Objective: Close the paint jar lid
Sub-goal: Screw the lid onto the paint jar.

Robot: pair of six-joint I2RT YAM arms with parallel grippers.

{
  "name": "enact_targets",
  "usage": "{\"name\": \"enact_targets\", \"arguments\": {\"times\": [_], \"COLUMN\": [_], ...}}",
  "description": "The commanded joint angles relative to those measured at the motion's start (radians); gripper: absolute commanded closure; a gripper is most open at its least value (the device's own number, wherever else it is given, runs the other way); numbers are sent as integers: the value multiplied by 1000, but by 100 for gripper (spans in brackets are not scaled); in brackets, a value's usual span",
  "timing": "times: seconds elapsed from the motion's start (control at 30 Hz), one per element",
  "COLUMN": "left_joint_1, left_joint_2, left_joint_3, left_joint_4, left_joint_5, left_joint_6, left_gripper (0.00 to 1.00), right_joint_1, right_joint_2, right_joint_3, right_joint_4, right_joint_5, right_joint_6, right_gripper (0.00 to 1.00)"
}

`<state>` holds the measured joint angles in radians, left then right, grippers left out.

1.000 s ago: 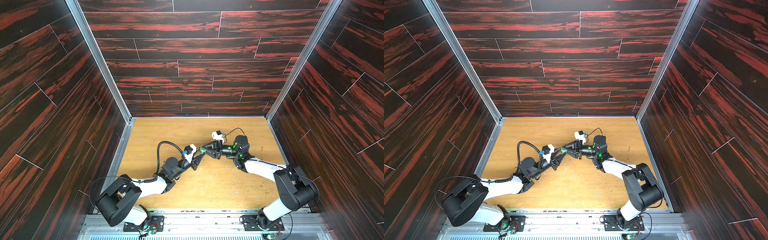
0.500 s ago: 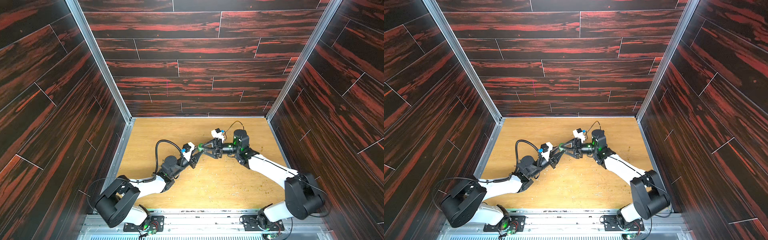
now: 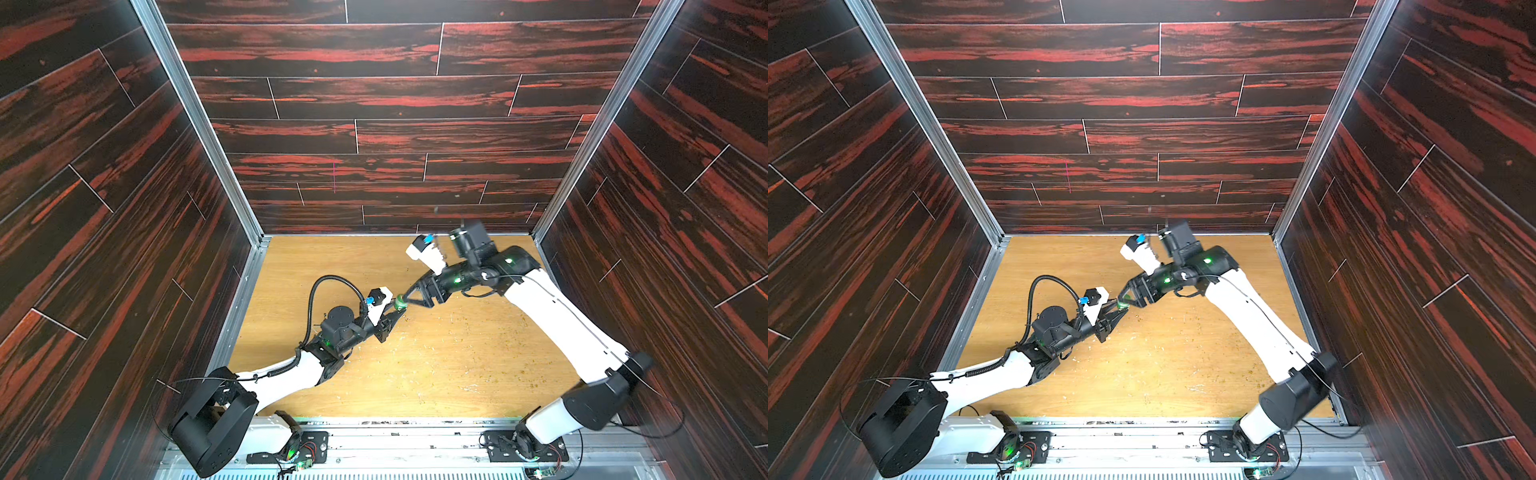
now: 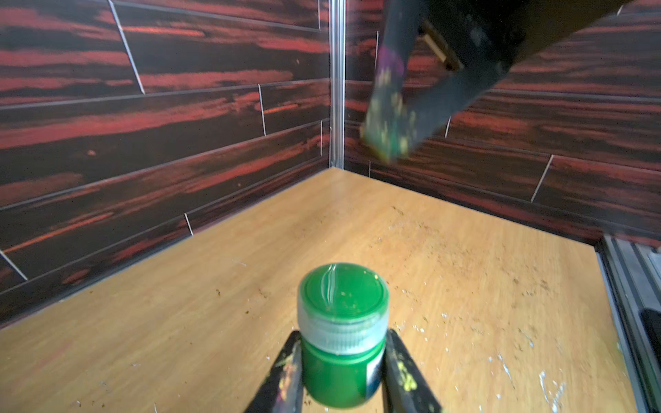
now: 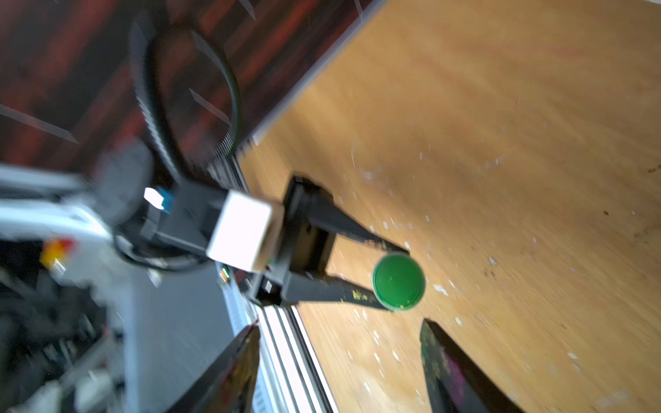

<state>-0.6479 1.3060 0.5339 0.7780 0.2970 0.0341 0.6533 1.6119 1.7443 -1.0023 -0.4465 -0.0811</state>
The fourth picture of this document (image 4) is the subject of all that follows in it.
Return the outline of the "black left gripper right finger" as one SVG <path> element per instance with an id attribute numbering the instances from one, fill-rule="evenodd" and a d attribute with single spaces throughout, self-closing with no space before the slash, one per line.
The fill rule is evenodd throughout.
<path id="1" fill-rule="evenodd" d="M 443 413 L 442 404 L 394 329 L 386 335 L 382 387 L 385 412 Z"/>

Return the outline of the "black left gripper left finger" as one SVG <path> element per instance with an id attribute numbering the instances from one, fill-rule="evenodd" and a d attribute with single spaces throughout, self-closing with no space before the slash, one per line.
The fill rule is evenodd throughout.
<path id="1" fill-rule="evenodd" d="M 303 396 L 301 333 L 295 330 L 244 412 L 301 412 Z"/>

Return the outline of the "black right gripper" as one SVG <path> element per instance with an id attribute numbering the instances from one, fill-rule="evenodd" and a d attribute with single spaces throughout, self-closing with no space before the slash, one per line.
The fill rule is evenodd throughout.
<path id="1" fill-rule="evenodd" d="M 444 122 L 501 81 L 510 65 L 542 51 L 626 1 L 388 1 L 374 89 L 361 139 L 380 160 L 407 157 Z M 455 74 L 405 98 L 407 65 L 419 31 Z M 463 68 L 486 56 L 484 61 Z"/>

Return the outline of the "green paint jar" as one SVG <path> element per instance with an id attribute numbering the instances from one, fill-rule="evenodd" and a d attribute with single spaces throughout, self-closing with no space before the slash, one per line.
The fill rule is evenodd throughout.
<path id="1" fill-rule="evenodd" d="M 327 407 L 352 409 L 380 386 L 386 342 L 361 354 L 331 354 L 301 341 L 303 381 L 310 396 Z"/>

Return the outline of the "green paint jar lid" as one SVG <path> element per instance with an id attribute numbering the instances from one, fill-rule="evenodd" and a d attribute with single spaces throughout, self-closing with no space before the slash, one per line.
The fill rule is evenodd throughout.
<path id="1" fill-rule="evenodd" d="M 389 325 L 386 281 L 354 263 L 328 263 L 306 274 L 298 288 L 297 318 L 303 338 L 337 356 L 362 354 L 384 340 Z"/>

